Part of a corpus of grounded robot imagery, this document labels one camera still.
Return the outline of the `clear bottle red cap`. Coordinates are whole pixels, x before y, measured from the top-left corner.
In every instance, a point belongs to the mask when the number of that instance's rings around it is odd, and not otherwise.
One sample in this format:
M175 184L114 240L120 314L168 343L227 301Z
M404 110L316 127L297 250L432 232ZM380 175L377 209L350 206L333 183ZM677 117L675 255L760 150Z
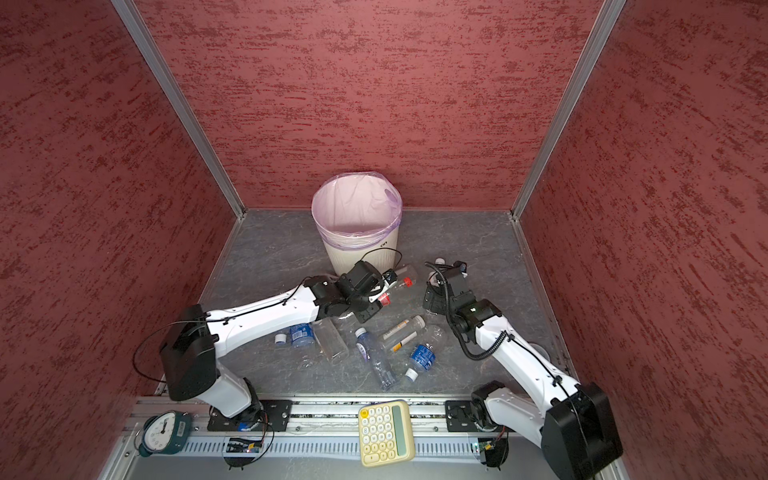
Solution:
M418 270L413 265L405 265L398 270L388 270L383 279L383 291L377 300L382 306L389 306L411 295L419 280Z

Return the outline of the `clear square plastic bottle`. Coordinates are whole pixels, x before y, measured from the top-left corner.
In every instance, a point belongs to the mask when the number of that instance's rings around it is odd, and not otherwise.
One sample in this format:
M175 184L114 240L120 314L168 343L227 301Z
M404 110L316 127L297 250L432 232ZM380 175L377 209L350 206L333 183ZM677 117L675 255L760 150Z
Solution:
M332 318L324 318L312 323L312 330L321 351L331 365L338 365L349 355L347 344L343 340Z

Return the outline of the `tall clear bottle purple label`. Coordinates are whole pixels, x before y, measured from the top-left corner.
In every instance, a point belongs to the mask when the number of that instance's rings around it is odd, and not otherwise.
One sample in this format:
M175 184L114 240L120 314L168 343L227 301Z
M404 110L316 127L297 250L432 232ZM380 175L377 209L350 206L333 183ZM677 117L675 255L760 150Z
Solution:
M355 337L358 351L376 375L380 388L383 391L393 388L397 379L378 338L363 327L355 331Z

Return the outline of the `clear bottle orange label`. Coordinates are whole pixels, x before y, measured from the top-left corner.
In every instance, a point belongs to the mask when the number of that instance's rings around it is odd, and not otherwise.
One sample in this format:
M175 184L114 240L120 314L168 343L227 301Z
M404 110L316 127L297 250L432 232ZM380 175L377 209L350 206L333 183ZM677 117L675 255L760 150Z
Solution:
M387 351L397 352L416 339L425 328L426 322L421 315L405 319L381 336L382 346Z

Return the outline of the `small bottle blue label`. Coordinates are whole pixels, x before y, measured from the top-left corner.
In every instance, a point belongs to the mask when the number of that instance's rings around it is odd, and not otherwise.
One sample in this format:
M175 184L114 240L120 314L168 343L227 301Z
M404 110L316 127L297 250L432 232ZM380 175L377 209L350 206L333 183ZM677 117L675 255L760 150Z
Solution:
M429 325L420 336L418 343L409 356L405 377L415 382L418 377L428 372L435 364L437 353L445 341L445 331L437 325Z
M302 323L278 331L274 344L278 347L303 348L316 343L315 335L308 323Z

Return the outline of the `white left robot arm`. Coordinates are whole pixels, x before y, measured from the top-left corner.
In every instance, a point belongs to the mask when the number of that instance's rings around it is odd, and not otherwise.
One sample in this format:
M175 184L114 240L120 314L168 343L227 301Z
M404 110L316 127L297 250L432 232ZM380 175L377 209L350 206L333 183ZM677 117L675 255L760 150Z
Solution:
M393 269L380 272L359 260L340 277L317 275L297 287L239 307L185 309L159 346L168 395L176 402L199 400L225 418L262 409L255 388L220 359L237 348L299 324L353 314L364 323L382 308L379 298L396 283Z

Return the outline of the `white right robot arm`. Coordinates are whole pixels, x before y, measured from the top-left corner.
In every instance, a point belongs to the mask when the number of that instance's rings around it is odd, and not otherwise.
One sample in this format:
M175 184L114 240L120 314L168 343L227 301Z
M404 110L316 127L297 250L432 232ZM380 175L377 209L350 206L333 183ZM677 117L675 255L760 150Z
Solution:
M477 299L466 265L428 263L425 309L446 318L470 360L495 359L524 390L514 394L494 381L473 393L479 427L506 427L539 447L560 479L592 479L618 460L624 448L607 394L582 384L535 351L501 310Z

